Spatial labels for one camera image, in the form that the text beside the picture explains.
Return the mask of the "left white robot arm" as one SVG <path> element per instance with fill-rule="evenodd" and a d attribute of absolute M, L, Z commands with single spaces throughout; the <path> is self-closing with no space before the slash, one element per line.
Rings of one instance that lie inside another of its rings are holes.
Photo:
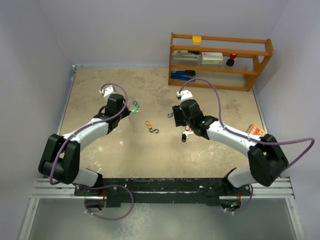
<path fill-rule="evenodd" d="M 127 95 L 112 93 L 106 105 L 87 124 L 65 135 L 50 135 L 38 165 L 39 173 L 48 177 L 52 185 L 82 185 L 91 196 L 101 194 L 103 176 L 80 167 L 81 151 L 110 134 L 121 119 L 130 115 L 127 102 Z"/>

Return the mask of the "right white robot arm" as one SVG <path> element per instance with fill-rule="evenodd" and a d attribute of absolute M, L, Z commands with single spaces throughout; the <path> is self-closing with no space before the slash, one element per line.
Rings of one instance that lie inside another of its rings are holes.
<path fill-rule="evenodd" d="M 240 187 L 259 183 L 269 187 L 289 166 L 289 162 L 273 135 L 263 137 L 245 134 L 235 128 L 223 126 L 219 119 L 204 115 L 193 99 L 172 107 L 175 126 L 189 126 L 193 133 L 207 140 L 222 143 L 248 158 L 249 166 L 236 168 L 225 176 L 222 190 L 228 196 L 235 195 Z"/>

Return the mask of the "orange S carabiner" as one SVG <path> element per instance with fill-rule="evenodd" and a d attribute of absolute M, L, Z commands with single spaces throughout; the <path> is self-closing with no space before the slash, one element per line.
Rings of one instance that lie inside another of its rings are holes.
<path fill-rule="evenodd" d="M 147 125 L 147 127 L 148 127 L 149 129 L 152 129 L 152 128 L 153 128 L 153 127 L 152 127 L 152 124 L 151 124 L 148 120 L 145 121 L 145 124 Z"/>

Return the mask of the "green key tag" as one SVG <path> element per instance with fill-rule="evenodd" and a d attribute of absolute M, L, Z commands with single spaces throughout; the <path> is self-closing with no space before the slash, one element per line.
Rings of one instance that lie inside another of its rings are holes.
<path fill-rule="evenodd" d="M 132 113 L 132 114 L 135 114 L 135 113 L 137 113 L 137 112 L 139 112 L 139 107 L 135 106 L 135 107 L 132 109 L 131 113 Z"/>

